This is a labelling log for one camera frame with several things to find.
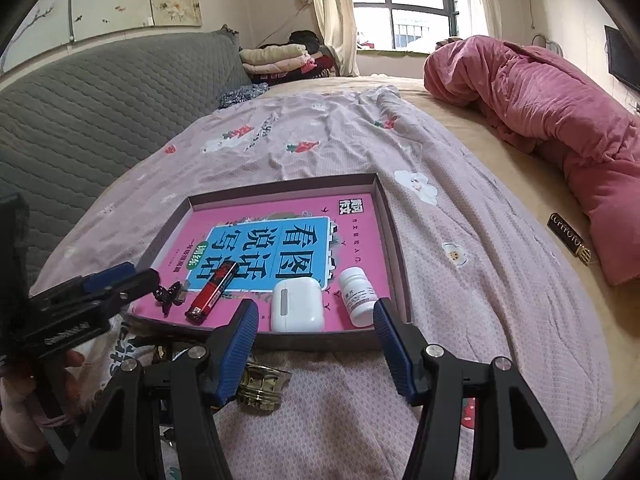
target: black hair clip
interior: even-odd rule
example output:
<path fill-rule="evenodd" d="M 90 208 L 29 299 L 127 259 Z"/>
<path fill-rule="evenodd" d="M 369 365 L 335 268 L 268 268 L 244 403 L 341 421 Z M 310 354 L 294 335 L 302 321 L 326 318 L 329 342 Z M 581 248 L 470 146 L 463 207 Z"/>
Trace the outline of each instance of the black hair clip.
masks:
<path fill-rule="evenodd" d="M 181 282 L 175 282 L 169 288 L 164 288 L 162 285 L 159 285 L 158 288 L 156 288 L 154 291 L 154 298 L 156 298 L 156 301 L 160 303 L 164 317 L 169 315 L 169 310 L 171 310 L 172 304 L 181 305 L 184 303 L 186 290 L 187 282 L 184 283 L 184 286 Z"/>

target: white pill bottle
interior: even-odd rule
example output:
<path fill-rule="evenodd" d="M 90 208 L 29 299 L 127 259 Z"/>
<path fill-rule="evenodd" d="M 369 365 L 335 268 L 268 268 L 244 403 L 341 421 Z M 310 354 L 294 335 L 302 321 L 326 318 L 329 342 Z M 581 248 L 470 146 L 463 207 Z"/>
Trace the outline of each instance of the white pill bottle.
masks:
<path fill-rule="evenodd" d="M 360 267 L 344 269 L 338 276 L 342 300 L 354 326 L 373 324 L 373 306 L 378 300 L 376 291 Z"/>

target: pink book cover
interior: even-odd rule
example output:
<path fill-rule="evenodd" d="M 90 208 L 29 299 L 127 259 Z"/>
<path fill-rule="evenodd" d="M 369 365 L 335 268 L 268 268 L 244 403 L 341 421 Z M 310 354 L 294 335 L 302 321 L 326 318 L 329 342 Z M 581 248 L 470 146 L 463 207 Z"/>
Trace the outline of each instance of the pink book cover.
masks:
<path fill-rule="evenodd" d="M 188 280 L 182 305 L 167 317 L 153 295 L 134 302 L 130 313 L 141 319 L 195 327 L 184 313 L 222 261 L 238 262 L 239 271 L 223 297 L 200 325 L 213 329 L 229 322 L 243 298 L 260 312 L 260 332 L 270 332 L 271 291 L 287 278 L 309 276 L 321 285 L 324 332 L 356 330 L 340 296 L 337 277 L 348 267 L 361 267 L 382 298 L 389 281 L 382 235 L 369 193 L 320 196 L 192 210 L 177 236 L 164 248 L 154 268 L 169 288 Z"/>

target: floral mural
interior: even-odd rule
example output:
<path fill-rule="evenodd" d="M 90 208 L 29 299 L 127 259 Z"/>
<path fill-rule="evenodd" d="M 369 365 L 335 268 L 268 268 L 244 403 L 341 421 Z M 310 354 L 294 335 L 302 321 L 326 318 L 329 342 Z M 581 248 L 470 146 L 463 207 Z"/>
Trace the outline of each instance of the floral mural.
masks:
<path fill-rule="evenodd" d="M 0 75 L 47 50 L 131 28 L 202 26 L 198 0 L 39 0 L 0 56 Z"/>

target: tray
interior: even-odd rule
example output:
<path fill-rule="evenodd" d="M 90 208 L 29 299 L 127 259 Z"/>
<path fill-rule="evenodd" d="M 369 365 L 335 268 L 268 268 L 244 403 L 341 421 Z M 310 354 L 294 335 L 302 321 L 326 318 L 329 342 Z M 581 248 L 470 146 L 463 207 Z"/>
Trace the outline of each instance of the tray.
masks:
<path fill-rule="evenodd" d="M 224 259 L 239 262 L 240 271 L 203 325 L 195 326 L 184 313 Z M 340 296 L 337 277 L 353 266 L 366 272 L 379 297 L 392 299 L 403 320 L 411 320 L 404 260 L 375 174 L 285 180 L 191 196 L 138 264 L 156 269 L 165 287 L 188 279 L 185 303 L 172 306 L 165 318 L 148 295 L 133 302 L 127 316 L 162 332 L 206 336 L 231 319 L 242 298 L 252 298 L 260 312 L 256 348 L 377 349 L 373 328 L 354 327 Z M 323 332 L 270 332 L 271 289 L 293 276 L 311 276 L 321 284 Z"/>

